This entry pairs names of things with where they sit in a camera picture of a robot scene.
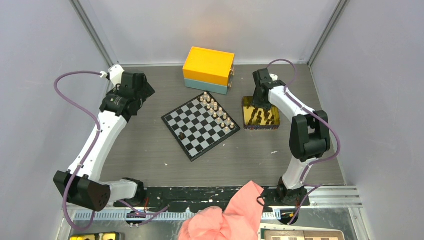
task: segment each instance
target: pink cloth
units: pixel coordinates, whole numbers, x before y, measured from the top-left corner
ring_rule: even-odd
[[[263,191],[250,181],[232,197],[224,213],[211,206],[185,221],[178,240],[257,240],[264,210],[257,198]]]

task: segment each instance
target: gray wall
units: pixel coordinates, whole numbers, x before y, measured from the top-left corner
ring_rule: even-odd
[[[375,239],[422,239],[424,2],[353,0],[312,70]]]
[[[339,0],[81,0],[121,64],[181,64],[192,46],[237,64],[306,63]]]
[[[107,69],[66,1],[0,1],[0,233],[3,239],[53,239],[61,196],[53,184],[82,149],[94,123],[56,95],[69,71]],[[65,79],[59,88],[98,112],[106,82]]]

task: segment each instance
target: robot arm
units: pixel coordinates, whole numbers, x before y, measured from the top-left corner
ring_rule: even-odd
[[[319,117],[328,122],[325,111],[315,111],[297,99],[285,83],[277,80],[275,75],[269,74],[268,69],[260,69],[253,73],[255,82],[255,92],[252,105],[265,110],[276,106],[291,122],[290,151],[292,158],[287,172],[280,179],[282,185],[282,198],[289,191],[300,189],[304,186],[310,167],[307,165],[330,150],[330,132],[322,123],[313,118],[305,110],[314,112]],[[288,97],[288,94],[295,99],[301,107]],[[306,174],[302,177],[303,171],[307,168]]]
[[[106,94],[100,106],[99,138],[84,165],[77,172],[67,197],[68,203],[97,212],[106,207],[108,203],[117,200],[132,199],[137,202],[137,200],[142,201],[145,198],[144,186],[140,181],[129,178],[112,182],[99,182],[99,180],[103,165],[118,135],[131,117],[137,115],[143,103],[155,93],[144,73],[125,72],[118,64],[109,69],[107,78],[115,88]],[[97,131],[97,127],[94,127],[85,146],[68,170],[66,172],[57,171],[54,176],[53,181],[62,196],[71,175],[88,151]]]

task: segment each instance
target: light blue box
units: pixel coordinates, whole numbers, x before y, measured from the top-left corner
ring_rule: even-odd
[[[212,93],[227,95],[228,86],[213,84],[204,81],[197,81],[193,79],[184,78],[185,86],[187,88],[199,89],[203,91],[209,91]]]

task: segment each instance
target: chessboard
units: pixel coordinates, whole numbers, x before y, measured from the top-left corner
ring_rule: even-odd
[[[165,114],[162,120],[192,162],[240,130],[209,92]]]

